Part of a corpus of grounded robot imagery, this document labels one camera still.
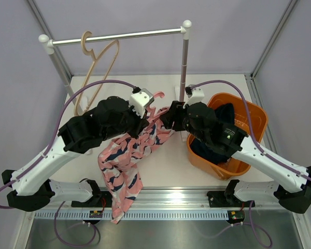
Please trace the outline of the pink shark print shorts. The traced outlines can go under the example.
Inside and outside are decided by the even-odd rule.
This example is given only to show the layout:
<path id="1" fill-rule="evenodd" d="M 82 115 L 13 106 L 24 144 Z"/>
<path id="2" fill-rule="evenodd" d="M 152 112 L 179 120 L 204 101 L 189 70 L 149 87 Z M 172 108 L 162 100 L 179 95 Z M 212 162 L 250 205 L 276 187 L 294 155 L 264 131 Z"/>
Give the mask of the pink shark print shorts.
<path id="1" fill-rule="evenodd" d="M 103 181 L 112 196 L 111 222 L 117 224 L 129 210 L 143 188 L 137 164 L 162 146 L 174 134 L 166 129 L 160 116 L 169 110 L 163 107 L 157 112 L 151 108 L 149 125 L 138 138 L 125 134 L 111 140 L 98 155 L 98 166 Z"/>

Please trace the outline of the pink plastic hanger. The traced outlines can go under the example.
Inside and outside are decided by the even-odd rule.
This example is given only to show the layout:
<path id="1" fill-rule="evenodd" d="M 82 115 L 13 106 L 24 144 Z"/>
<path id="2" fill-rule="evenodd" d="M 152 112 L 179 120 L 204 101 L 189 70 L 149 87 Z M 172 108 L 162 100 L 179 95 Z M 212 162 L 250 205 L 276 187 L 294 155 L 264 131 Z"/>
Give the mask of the pink plastic hanger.
<path id="1" fill-rule="evenodd" d="M 158 91 L 153 94 L 154 101 L 147 107 L 147 121 L 156 121 L 162 114 L 165 114 L 169 107 L 161 104 L 161 99 L 165 97 L 165 93 Z"/>

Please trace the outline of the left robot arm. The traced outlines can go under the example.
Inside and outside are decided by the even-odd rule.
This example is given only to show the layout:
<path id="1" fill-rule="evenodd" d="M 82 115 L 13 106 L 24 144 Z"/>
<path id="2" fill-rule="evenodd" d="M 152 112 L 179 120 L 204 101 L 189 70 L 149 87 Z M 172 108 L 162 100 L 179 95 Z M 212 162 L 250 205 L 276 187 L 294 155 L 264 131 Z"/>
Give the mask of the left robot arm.
<path id="1" fill-rule="evenodd" d="M 129 100 L 110 96 L 81 116 L 72 117 L 54 135 L 52 145 L 29 165 L 2 173 L 11 187 L 8 206 L 26 212 L 37 211 L 52 202 L 70 201 L 73 207 L 96 207 L 102 204 L 102 192 L 94 180 L 65 183 L 50 179 L 62 166 L 97 148 L 103 141 L 127 133 L 137 138 L 147 121 L 147 107 L 154 98 L 144 92 Z"/>

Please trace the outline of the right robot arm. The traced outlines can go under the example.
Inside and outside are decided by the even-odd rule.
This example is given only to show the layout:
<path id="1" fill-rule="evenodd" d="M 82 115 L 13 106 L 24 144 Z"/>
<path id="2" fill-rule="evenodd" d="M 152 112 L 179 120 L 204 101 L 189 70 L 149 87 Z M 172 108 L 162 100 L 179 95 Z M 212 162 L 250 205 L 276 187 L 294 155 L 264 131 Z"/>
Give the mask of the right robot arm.
<path id="1" fill-rule="evenodd" d="M 270 182 L 231 180 L 224 199 L 240 202 L 277 202 L 285 209 L 304 214 L 311 205 L 311 166 L 294 164 L 261 146 L 251 133 L 220 121 L 202 102 L 186 105 L 174 101 L 160 116 L 167 129 L 187 131 L 213 152 L 247 163 L 268 175 Z"/>

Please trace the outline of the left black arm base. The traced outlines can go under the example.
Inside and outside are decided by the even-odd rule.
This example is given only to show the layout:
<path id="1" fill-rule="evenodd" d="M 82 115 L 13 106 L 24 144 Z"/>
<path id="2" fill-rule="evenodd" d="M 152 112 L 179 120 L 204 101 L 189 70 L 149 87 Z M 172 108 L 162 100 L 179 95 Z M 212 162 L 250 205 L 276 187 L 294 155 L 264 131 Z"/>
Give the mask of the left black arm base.
<path id="1" fill-rule="evenodd" d="M 112 206 L 112 195 L 109 191 L 102 191 L 101 197 L 92 197 L 86 202 L 72 201 L 73 208 L 110 208 Z"/>

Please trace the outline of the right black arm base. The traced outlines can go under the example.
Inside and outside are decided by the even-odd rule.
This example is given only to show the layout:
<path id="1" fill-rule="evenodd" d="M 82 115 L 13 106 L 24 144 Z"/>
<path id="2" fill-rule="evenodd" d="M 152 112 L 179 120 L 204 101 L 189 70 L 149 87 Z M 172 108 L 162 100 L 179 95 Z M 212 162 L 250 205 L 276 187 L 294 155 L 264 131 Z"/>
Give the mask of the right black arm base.
<path id="1" fill-rule="evenodd" d="M 207 192 L 206 196 L 211 208 L 237 208 L 242 206 L 241 201 L 225 190 L 211 190 Z"/>

